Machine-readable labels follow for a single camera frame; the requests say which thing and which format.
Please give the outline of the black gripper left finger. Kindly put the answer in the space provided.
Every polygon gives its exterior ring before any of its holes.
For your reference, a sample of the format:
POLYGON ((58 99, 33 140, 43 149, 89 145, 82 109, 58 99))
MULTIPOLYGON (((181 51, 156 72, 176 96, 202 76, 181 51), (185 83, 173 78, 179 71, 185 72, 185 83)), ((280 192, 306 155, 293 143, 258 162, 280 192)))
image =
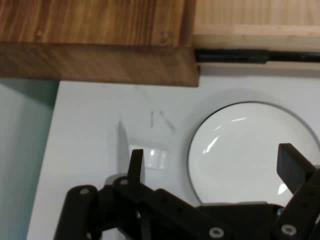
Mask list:
POLYGON ((163 189, 142 182, 144 152, 132 151, 128 172, 112 184, 71 188, 56 240, 100 240, 119 230, 130 240, 223 240, 225 225, 163 189))

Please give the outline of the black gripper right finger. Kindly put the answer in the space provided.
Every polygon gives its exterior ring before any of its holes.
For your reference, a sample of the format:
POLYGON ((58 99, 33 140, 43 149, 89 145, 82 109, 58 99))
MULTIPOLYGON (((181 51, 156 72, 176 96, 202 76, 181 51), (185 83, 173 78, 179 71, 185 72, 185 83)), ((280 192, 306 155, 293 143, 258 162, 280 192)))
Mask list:
POLYGON ((320 238, 320 170, 292 144, 278 146, 276 172, 292 197, 272 226, 276 240, 320 238))

